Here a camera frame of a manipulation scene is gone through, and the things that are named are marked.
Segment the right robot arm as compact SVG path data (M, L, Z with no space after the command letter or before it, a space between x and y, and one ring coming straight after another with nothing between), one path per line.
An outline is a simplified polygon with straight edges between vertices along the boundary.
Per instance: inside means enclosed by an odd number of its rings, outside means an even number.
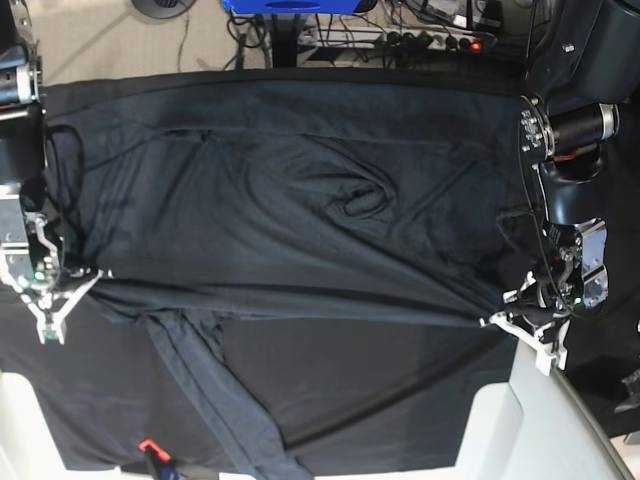
M100 278L64 267L43 211L47 136L42 61L24 1L1 3L1 282L36 319L60 324Z

